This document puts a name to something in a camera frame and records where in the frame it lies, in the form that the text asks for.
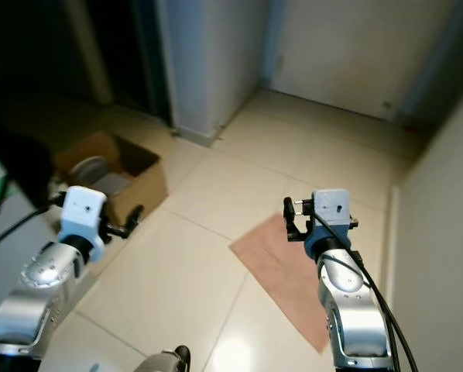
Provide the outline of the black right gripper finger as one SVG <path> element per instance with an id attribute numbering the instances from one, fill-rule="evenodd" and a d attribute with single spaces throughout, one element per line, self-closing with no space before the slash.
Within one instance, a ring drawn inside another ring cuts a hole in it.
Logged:
<path id="1" fill-rule="evenodd" d="M 298 213 L 295 209 L 295 202 L 290 196 L 285 196 L 283 199 L 283 218 L 286 227 L 286 236 L 289 242 L 303 242 L 307 238 L 307 234 L 299 230 L 295 223 L 295 217 Z"/>

